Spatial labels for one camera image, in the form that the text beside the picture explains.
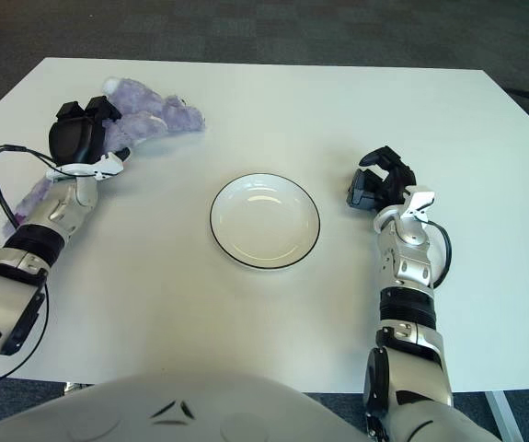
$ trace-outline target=wire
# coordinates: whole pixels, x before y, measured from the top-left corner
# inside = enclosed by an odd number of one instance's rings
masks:
[[[0,154],[2,152],[27,152],[39,159],[40,161],[43,161],[44,163],[48,164],[46,160],[53,161],[50,157],[43,155],[40,152],[37,152],[35,150],[27,149],[24,146],[21,145],[0,145]],[[3,192],[0,188],[0,206],[3,209],[3,212],[5,213],[6,217],[8,218],[8,221],[13,225],[14,228],[18,228],[19,223],[17,219],[15,218],[15,215],[13,214],[13,211],[8,206],[8,203],[6,202],[6,199],[3,195]],[[48,289],[47,283],[43,285],[45,290],[45,321],[43,322],[43,328],[41,329],[41,334],[37,342],[35,343],[35,346],[32,348],[30,353],[23,359],[21,363],[19,363],[15,368],[5,373],[3,376],[0,377],[0,381],[3,379],[8,378],[10,375],[15,373],[17,370],[19,370],[22,366],[24,366],[27,361],[30,360],[30,358],[33,356],[35,351],[39,348],[41,341],[43,340],[43,336],[45,335],[45,332],[47,330],[47,324],[49,322],[50,318],[50,291]]]
[[[436,279],[431,285],[433,288],[438,288],[444,282],[444,279],[446,279],[446,275],[448,274],[448,271],[450,270],[450,264],[452,262],[452,242],[450,240],[450,236],[448,235],[448,232],[446,231],[444,227],[440,226],[437,223],[434,223],[433,221],[424,221],[417,217],[415,217],[415,219],[417,219],[421,223],[425,223],[430,226],[436,227],[440,231],[440,234],[442,235],[442,238],[444,239],[444,246],[446,249],[444,267],[442,268],[442,271],[440,272],[440,276],[438,276],[438,279]]]

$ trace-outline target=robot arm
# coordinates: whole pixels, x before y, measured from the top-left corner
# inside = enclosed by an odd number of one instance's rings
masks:
[[[50,150],[58,167],[47,172],[53,185],[0,249],[0,355],[13,355],[27,339],[45,298],[50,269],[95,208],[97,181],[123,170],[129,149],[101,153],[102,120],[120,116],[104,97],[91,99],[86,110],[72,102],[58,112],[50,130]]]
[[[364,382],[369,435],[402,442],[498,440],[452,408],[434,310],[433,289],[443,279],[432,282],[424,230],[431,223],[427,211],[434,192],[417,186],[411,169],[388,146],[360,165],[389,172],[381,180],[369,169],[358,169],[348,195],[351,207],[378,211],[380,324]]]

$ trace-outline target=purple stuffed toy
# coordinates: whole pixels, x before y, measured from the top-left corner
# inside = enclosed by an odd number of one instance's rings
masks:
[[[200,132],[205,128],[201,112],[177,97],[163,99],[149,87],[129,78],[108,78],[103,92],[119,110],[121,118],[116,122],[105,120],[104,151],[117,152],[124,147],[135,148],[142,141],[169,134]],[[21,200],[15,209],[15,217],[22,223],[47,195],[52,182],[43,178]],[[9,237],[15,229],[9,222],[3,227],[3,234]]]

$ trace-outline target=white table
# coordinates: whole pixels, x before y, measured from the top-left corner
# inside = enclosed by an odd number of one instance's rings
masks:
[[[389,144],[437,192],[431,217],[453,240],[436,310],[454,391],[529,388],[529,118],[483,72],[46,59],[0,101],[0,144],[46,152],[60,105],[86,105],[107,76],[178,93],[208,128],[141,145],[101,183],[53,269],[47,336],[17,376],[221,368],[361,391],[378,321],[376,235],[345,197],[362,155]],[[212,238],[213,197],[254,171],[316,202],[319,241],[295,266],[250,270]],[[11,204],[42,173],[28,156],[0,157]]]

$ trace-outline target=gray carpet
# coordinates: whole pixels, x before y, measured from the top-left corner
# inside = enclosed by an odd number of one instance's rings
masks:
[[[46,56],[477,68],[502,86],[529,89],[523,0],[25,0],[20,7],[0,0],[0,98]],[[518,103],[529,110],[528,101]],[[0,419],[61,391],[0,382]],[[360,395],[312,396],[363,427]],[[496,431],[482,393],[454,398]],[[508,398],[529,441],[529,391]]]

